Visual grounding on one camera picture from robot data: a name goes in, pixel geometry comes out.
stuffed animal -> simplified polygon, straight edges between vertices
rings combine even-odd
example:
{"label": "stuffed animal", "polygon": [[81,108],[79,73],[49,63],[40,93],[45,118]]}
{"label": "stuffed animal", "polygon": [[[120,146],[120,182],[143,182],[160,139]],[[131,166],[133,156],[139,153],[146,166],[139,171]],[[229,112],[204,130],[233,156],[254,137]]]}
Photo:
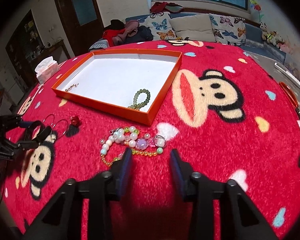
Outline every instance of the stuffed animal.
{"label": "stuffed animal", "polygon": [[267,40],[267,35],[269,34],[268,30],[267,30],[267,25],[263,22],[260,22],[260,29],[262,30],[262,39],[264,41]]}
{"label": "stuffed animal", "polygon": [[283,38],[279,34],[277,34],[275,40],[276,40],[276,47],[279,49],[284,44]]}
{"label": "stuffed animal", "polygon": [[280,47],[280,51],[283,51],[285,53],[290,53],[290,48],[287,45],[283,44]]}
{"label": "stuffed animal", "polygon": [[270,34],[267,35],[267,43],[268,44],[272,44],[272,45],[276,45],[275,43],[275,36],[277,35],[277,32],[275,31],[271,31]]}

sofa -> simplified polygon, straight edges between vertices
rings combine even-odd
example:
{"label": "sofa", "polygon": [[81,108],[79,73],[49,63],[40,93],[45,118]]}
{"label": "sofa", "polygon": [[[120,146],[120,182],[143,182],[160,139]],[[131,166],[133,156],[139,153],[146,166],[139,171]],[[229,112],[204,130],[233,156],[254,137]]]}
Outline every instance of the sofa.
{"label": "sofa", "polygon": [[[180,12],[180,13],[171,13],[170,17],[171,19],[177,18],[177,17],[184,17],[184,16],[192,16],[197,15],[198,13],[192,13],[192,12]],[[138,15],[133,17],[128,17],[125,19],[126,22],[130,20],[139,20],[142,18],[145,18],[149,16],[148,15]],[[274,60],[277,60],[281,63],[285,61],[286,53],[283,51],[280,51],[276,47],[272,46],[271,44],[267,44],[264,42],[261,38],[262,31],[260,28],[253,26],[251,24],[245,24],[246,27],[246,42],[245,44],[241,45],[240,48],[242,48],[245,51],[253,52],[259,55],[263,55],[269,58],[272,58]]]}

butterfly pillow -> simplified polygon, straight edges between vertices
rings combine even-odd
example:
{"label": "butterfly pillow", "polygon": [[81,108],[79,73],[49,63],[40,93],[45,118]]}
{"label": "butterfly pillow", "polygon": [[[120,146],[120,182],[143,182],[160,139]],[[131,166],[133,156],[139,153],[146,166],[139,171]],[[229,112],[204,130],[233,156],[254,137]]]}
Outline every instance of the butterfly pillow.
{"label": "butterfly pillow", "polygon": [[209,14],[216,41],[240,46],[246,42],[245,19],[240,17]]}
{"label": "butterfly pillow", "polygon": [[170,13],[162,12],[157,14],[151,14],[146,18],[139,20],[140,25],[149,27],[153,35],[154,41],[163,41],[163,40],[175,40],[176,34],[171,27],[169,22]]}

red fuzzy blanket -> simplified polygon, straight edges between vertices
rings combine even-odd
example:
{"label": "red fuzzy blanket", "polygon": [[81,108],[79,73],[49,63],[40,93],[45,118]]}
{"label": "red fuzzy blanket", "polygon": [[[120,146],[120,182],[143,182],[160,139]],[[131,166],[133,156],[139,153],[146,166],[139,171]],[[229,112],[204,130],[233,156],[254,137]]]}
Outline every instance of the red fuzzy blanket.
{"label": "red fuzzy blanket", "polygon": [[[22,232],[66,179],[86,180],[106,170],[99,140],[111,129],[131,125],[140,129],[140,135],[159,133],[168,141],[161,155],[133,156],[127,193],[121,202],[111,203],[114,239],[187,238],[191,205],[181,201],[172,185],[169,152],[173,148],[195,171],[213,180],[236,179],[280,238],[290,229],[300,214],[300,127],[290,101],[242,49],[172,42],[120,47],[183,52],[181,68],[151,127],[56,97],[51,86],[84,55],[66,61],[45,83],[24,120],[43,120],[51,113],[56,121],[78,115],[82,125],[76,135],[47,141],[45,149],[9,163],[4,201]],[[122,80],[121,85],[124,89],[129,84]],[[132,85],[143,89],[142,81]],[[17,141],[22,131],[15,129],[7,137]],[[122,151],[123,146],[114,145],[106,159]],[[27,165],[28,159],[35,164]],[[218,223],[215,229],[219,239]],[[82,239],[86,237],[87,203]]]}

green bead bracelet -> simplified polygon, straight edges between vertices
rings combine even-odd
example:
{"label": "green bead bracelet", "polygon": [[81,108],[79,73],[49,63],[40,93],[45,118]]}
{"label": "green bead bracelet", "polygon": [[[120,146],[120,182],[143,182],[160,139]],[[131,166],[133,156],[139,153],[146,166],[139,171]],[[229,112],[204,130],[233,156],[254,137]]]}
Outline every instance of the green bead bracelet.
{"label": "green bead bracelet", "polygon": [[[146,98],[146,100],[145,100],[144,102],[142,102],[142,103],[140,103],[140,104],[137,104],[138,96],[139,96],[141,93],[146,93],[146,94],[147,94],[147,98]],[[134,98],[133,98],[133,105],[128,106],[128,108],[132,108],[132,109],[135,109],[135,110],[139,110],[140,108],[146,106],[149,102],[150,102],[150,92],[149,92],[149,90],[146,90],[146,89],[140,89],[140,90],[134,95]]]}

